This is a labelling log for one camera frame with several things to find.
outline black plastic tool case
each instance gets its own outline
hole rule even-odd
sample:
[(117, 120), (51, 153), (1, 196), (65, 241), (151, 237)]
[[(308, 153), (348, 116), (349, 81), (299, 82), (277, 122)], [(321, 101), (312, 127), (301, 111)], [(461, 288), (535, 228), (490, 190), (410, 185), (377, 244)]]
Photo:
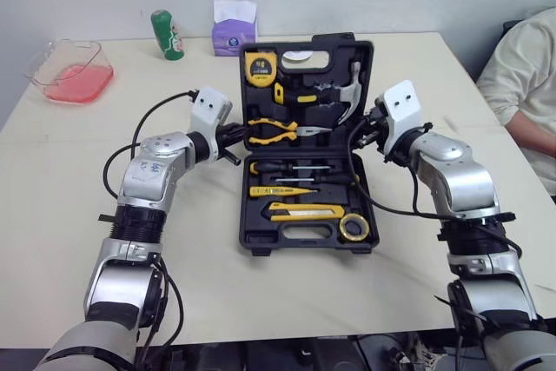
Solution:
[[(287, 51), (326, 51), (329, 56), (328, 65), (320, 69), (290, 69), (282, 62), (282, 54)], [(355, 112), (341, 125), (336, 121), (346, 110), (347, 103), (328, 103), (315, 106), (286, 106), (275, 102), (274, 83), (269, 87), (260, 88), (251, 85), (245, 77), (245, 52), (269, 52), (277, 55), (277, 75), (279, 82), (287, 94), (302, 96), (303, 92), (312, 91), (317, 84), (333, 84), (347, 86), (352, 82), (351, 64), (361, 63), (359, 81), (362, 85), (361, 99)], [(240, 77), (242, 83), (243, 122), (269, 117), (283, 123), (297, 122), (299, 126), (321, 126), (332, 128), (328, 133), (315, 136), (300, 136), (268, 145), (253, 144), (248, 137), (271, 137), (279, 135), (283, 130), (275, 126), (254, 125), (248, 129), (245, 147), (252, 151), (244, 162), (242, 212), (240, 226), (240, 243), (252, 251), (253, 255), (270, 255), (275, 248), (336, 248), (347, 249), (356, 254), (369, 254), (378, 244), (379, 235), (374, 220), (372, 207), (361, 196), (353, 184), (330, 184), (326, 182), (287, 182), (277, 183), (278, 177), (311, 177), (325, 174), (348, 174), (347, 138), (355, 124), (360, 121), (367, 100), (367, 90), (373, 60), (373, 45), (368, 41), (355, 41), (351, 33), (313, 36), (306, 43), (251, 43), (244, 44), (240, 54)], [(330, 165), (330, 170), (301, 169), (295, 172), (250, 173), (252, 162), (285, 162), (294, 165)], [(354, 156), (354, 166), (361, 184), (367, 190), (367, 178), (358, 156)], [(293, 196), (249, 196), (251, 186), (293, 186), (318, 189), (318, 193)], [(329, 203), (340, 204), (345, 213), (362, 215), (370, 227), (369, 235), (360, 242), (346, 240), (340, 233), (340, 219), (318, 221), (271, 222), (263, 215), (271, 202), (285, 203)], [(288, 228), (317, 228), (327, 231), (322, 238), (286, 237)]]

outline toolbox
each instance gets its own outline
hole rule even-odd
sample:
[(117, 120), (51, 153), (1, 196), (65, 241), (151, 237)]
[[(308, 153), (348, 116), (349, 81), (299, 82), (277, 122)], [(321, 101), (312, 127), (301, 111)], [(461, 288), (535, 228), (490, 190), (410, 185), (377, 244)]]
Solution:
[[(347, 144), (363, 116), (372, 61), (373, 45), (352, 33), (242, 46), (251, 155), (243, 168), (240, 243), (253, 255), (276, 248), (369, 254), (379, 242), (373, 209), (349, 174)], [(368, 192), (361, 159), (353, 158)]]

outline tissue box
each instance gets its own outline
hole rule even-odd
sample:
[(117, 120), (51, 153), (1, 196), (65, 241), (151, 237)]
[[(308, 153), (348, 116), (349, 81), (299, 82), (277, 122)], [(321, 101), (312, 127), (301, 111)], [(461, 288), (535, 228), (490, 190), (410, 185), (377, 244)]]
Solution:
[(256, 4), (215, 0), (215, 26), (212, 44), (216, 56), (239, 56), (244, 43), (256, 38)]

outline green can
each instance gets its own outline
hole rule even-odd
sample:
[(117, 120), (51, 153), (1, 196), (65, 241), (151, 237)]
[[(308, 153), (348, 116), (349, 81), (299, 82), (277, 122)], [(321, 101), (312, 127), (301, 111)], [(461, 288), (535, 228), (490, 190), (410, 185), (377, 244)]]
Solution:
[(155, 10), (150, 16), (155, 30), (156, 41), (167, 60), (179, 60), (183, 57), (182, 39), (174, 25), (174, 19), (167, 10)]

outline yellow handled pliers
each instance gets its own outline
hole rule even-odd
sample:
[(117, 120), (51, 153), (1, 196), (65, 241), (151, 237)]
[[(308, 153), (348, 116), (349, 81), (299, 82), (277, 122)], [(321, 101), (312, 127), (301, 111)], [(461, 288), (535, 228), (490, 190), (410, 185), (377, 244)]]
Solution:
[(289, 139), (290, 141), (293, 141), (297, 139), (298, 136), (313, 136), (323, 132), (330, 132), (332, 130), (330, 128), (323, 128), (322, 126), (299, 126), (297, 122), (286, 124), (268, 117), (261, 117), (259, 119), (252, 119), (248, 121), (248, 125), (250, 126), (262, 123), (282, 128), (286, 132), (270, 138), (255, 138), (254, 136), (251, 136), (249, 138), (249, 142), (258, 143), (260, 145), (268, 145), (272, 142), (279, 142), (282, 139)]

